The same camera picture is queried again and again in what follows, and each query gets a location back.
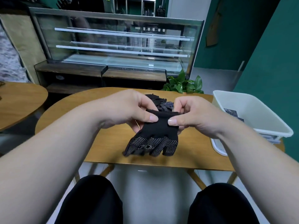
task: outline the oval wooden table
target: oval wooden table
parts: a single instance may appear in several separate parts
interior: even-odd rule
[[[114,87],[96,88],[65,97],[44,112],[36,125],[35,133],[38,133],[78,105],[106,97],[125,89],[126,88]],[[176,97],[188,95],[201,96],[209,102],[212,102],[213,100],[212,95],[206,94],[182,95],[170,91],[136,90],[143,94],[153,93],[172,102]],[[189,175],[202,189],[205,185],[194,173],[194,169],[234,171],[229,158],[218,154],[213,149],[210,138],[199,133],[195,128],[187,128],[178,136],[176,152],[170,157],[163,155],[159,155],[158,157],[151,157],[149,155],[131,155],[129,157],[124,157],[122,152],[125,150],[125,147],[134,134],[135,133],[127,124],[116,125],[109,129],[101,129],[84,161],[93,163],[137,164],[186,168],[188,169]],[[106,170],[103,174],[104,176],[113,169],[113,165],[110,165],[108,168],[110,169]]]
[[[47,90],[33,83],[5,82],[0,86],[0,131],[24,120],[39,109]]]

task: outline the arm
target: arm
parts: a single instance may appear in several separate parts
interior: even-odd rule
[[[252,128],[197,96],[179,97],[170,125],[218,138],[246,189],[270,223],[299,223],[299,163]]]
[[[1,223],[45,223],[101,128],[156,122],[145,95],[125,90],[80,105],[0,159]]]

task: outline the forearm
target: forearm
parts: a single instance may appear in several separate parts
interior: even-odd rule
[[[99,131],[91,112],[77,107],[1,158],[1,223],[47,221]]]
[[[245,124],[219,135],[234,169],[270,223],[299,223],[299,164]]]

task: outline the wooden shelf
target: wooden shelf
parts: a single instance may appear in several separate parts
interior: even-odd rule
[[[74,94],[84,90],[98,88],[95,85],[70,85],[65,83],[52,83],[46,87],[49,93]]]
[[[84,75],[92,77],[101,77],[102,73],[105,72],[106,69],[107,66],[105,65],[76,64],[63,62],[51,64],[47,61],[35,65],[36,71]]]
[[[103,77],[109,78],[122,78],[122,79],[140,79],[140,80],[153,80],[166,82],[166,75],[163,73],[155,72],[142,72],[142,71],[123,71],[108,69]]]

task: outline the person's right arm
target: person's right arm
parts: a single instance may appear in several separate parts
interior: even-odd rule
[[[169,125],[194,126],[218,138],[246,189],[270,223],[299,223],[299,163],[204,98],[178,97]]]

